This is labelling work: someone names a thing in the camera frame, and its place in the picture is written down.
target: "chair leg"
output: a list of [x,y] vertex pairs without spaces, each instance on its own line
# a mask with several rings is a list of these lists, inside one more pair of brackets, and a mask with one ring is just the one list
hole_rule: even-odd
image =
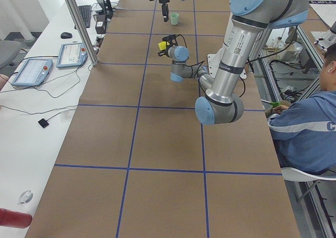
[[308,188],[308,190],[300,198],[298,198],[296,202],[299,203],[317,185],[319,181],[319,179],[315,180],[314,183]]

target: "blue and white control panel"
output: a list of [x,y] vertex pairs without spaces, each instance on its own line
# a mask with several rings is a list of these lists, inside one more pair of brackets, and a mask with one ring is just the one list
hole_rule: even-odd
[[28,59],[15,77],[12,85],[38,86],[46,79],[52,66],[53,61],[51,59]]
[[57,68],[80,67],[84,65],[88,53],[82,43],[63,44],[57,59]]

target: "office chair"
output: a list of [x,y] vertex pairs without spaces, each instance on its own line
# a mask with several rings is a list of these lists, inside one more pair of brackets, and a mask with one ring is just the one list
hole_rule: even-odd
[[336,173],[331,175],[313,175],[292,167],[281,168],[284,180],[293,182],[308,182],[314,181],[308,190],[297,200],[299,203],[316,185],[319,181],[336,181]]
[[13,66],[12,60],[19,54],[20,50],[20,42],[0,40],[0,69],[7,65]]

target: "black keyboard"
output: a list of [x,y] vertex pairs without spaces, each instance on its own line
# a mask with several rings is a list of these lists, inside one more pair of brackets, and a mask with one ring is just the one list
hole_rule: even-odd
[[85,28],[90,28],[90,21],[91,21],[91,5],[82,5],[78,6],[80,15],[83,18]]

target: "man's hand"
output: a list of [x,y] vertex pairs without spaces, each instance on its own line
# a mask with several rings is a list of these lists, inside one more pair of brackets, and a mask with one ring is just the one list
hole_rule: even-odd
[[285,106],[285,105],[280,105],[278,107],[275,107],[273,109],[273,113],[277,113],[278,115],[280,115],[284,110],[287,110],[289,107]]

